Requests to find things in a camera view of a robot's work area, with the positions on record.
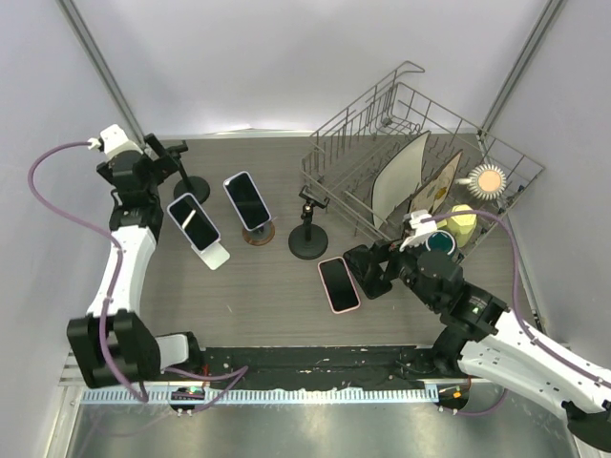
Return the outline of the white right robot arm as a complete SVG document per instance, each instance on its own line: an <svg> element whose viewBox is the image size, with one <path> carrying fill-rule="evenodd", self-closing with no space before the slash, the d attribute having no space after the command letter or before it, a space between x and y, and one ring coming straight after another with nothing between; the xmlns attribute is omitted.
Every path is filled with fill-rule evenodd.
<svg viewBox="0 0 611 458"><path fill-rule="evenodd" d="M501 385L557 415L583 443L610 449L610 372L523 321L515 308L466 281L440 251L376 242L371 279L400 280L445 329L431 354L444 377L458 371Z"/></svg>

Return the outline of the black phone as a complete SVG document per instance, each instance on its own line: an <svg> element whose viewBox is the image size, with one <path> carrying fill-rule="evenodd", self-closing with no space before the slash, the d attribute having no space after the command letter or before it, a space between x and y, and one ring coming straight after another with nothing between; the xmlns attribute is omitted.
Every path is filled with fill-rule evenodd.
<svg viewBox="0 0 611 458"><path fill-rule="evenodd" d="M389 260L387 244L357 245L346 251L343 259L368 299L375 300L391 291L391 280L385 277L386 272L381 266Z"/></svg>

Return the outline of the phone with pink case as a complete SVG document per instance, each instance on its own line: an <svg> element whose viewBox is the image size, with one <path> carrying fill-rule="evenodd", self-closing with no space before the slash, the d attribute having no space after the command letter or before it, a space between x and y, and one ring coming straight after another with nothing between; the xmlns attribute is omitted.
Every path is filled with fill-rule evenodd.
<svg viewBox="0 0 611 458"><path fill-rule="evenodd" d="M347 313L360 307L361 301L354 280L342 257L319 262L318 271L329 307L334 314Z"/></svg>

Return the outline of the black round-base phone stand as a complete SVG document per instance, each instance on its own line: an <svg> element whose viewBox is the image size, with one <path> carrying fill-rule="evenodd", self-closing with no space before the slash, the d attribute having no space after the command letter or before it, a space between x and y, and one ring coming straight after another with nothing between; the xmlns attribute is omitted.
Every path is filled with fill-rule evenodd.
<svg viewBox="0 0 611 458"><path fill-rule="evenodd" d="M291 254L300 260L316 260L326 252L328 236L321 226L313 223L314 210L326 210L329 198L316 198L307 185L302 187L299 197L305 201L301 213L302 224L290 232L288 248Z"/></svg>

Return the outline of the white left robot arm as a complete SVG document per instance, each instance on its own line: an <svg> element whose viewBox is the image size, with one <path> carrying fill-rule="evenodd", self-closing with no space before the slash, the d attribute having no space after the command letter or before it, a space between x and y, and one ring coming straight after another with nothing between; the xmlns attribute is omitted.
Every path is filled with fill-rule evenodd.
<svg viewBox="0 0 611 458"><path fill-rule="evenodd" d="M101 284L84 317L68 323L71 350L89 388L118 385L111 368L129 383L156 380L163 369L184 381L202 372L203 357L190 331L153 336L139 317L144 278L163 222L159 185L178 165L154 135L151 158L118 126L104 129L97 147L105 155L97 172L112 186L108 234L111 252Z"/></svg>

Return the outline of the black clamp phone stand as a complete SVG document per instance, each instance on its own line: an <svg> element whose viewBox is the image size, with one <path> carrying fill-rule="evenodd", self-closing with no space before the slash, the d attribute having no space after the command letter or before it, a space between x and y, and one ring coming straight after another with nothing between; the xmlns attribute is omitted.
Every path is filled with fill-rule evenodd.
<svg viewBox="0 0 611 458"><path fill-rule="evenodd" d="M203 177L189 176L182 164L181 154L188 151L188 145L185 141L181 144L166 147L166 152L176 162L180 181L176 184L173 191L174 198L179 198L183 194L192 194L196 201L204 203L210 197L210 185Z"/></svg>

